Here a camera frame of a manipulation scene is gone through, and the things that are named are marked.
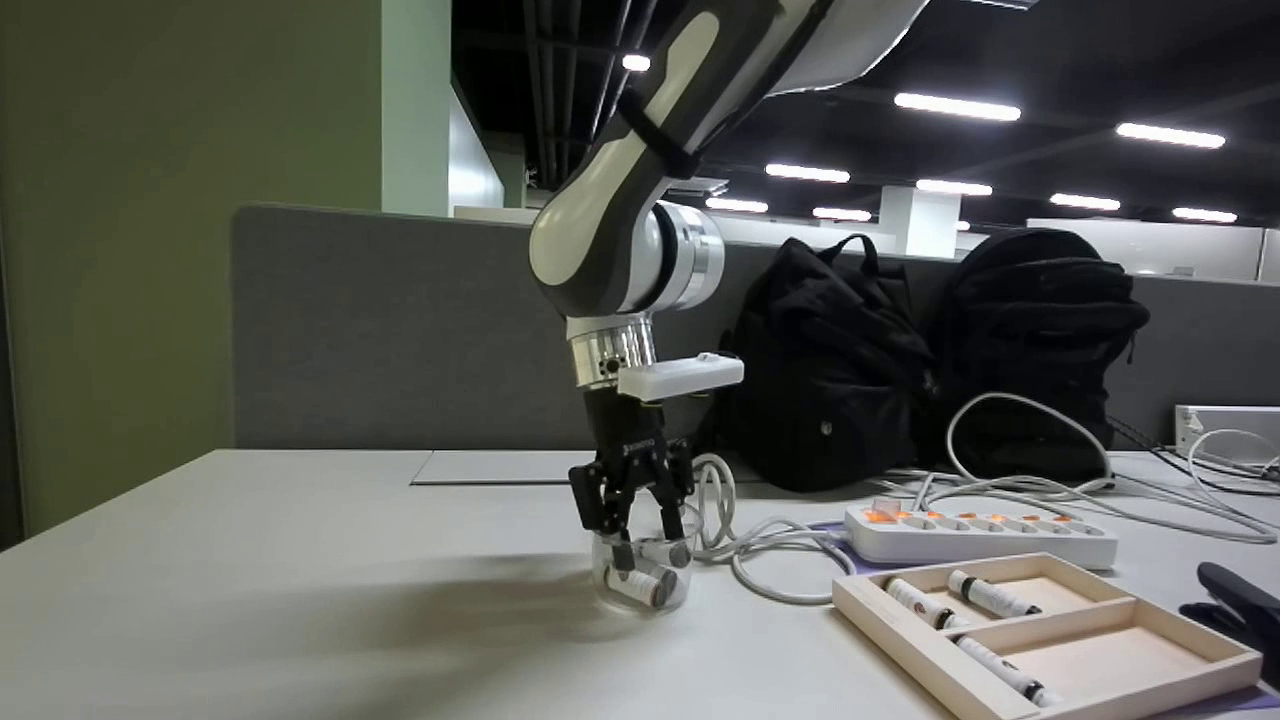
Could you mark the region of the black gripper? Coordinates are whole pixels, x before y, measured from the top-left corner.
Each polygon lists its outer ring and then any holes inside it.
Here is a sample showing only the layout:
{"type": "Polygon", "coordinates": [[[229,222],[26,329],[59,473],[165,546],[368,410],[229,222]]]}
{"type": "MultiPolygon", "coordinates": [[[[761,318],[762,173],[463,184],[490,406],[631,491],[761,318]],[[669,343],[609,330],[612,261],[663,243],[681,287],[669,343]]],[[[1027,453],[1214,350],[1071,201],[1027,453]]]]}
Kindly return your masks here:
{"type": "Polygon", "coordinates": [[[595,535],[604,572],[631,572],[636,543],[626,535],[638,489],[660,505],[660,530],[672,567],[692,562],[685,535],[685,497],[692,491],[692,453],[663,436],[654,404],[595,389],[585,397],[595,455],[566,473],[579,523],[595,535]]]}

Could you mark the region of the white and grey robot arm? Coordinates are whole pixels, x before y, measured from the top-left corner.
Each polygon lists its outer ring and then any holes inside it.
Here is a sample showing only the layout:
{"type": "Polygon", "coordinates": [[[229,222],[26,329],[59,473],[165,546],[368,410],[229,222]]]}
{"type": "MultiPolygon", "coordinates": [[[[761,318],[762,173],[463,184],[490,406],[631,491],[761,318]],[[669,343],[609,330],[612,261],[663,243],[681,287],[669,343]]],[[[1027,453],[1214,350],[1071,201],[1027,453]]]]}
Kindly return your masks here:
{"type": "Polygon", "coordinates": [[[660,505],[660,567],[685,562],[681,505],[692,455],[663,436],[660,400],[732,389],[718,350],[660,360],[651,318],[705,303],[725,239],[700,206],[663,191],[761,99],[827,91],[869,76],[927,0],[687,0],[651,68],[527,231],[527,268],[565,317],[570,374],[586,400],[595,460],[570,473],[579,523],[609,572],[649,562],[626,530],[636,491],[660,505]]]}

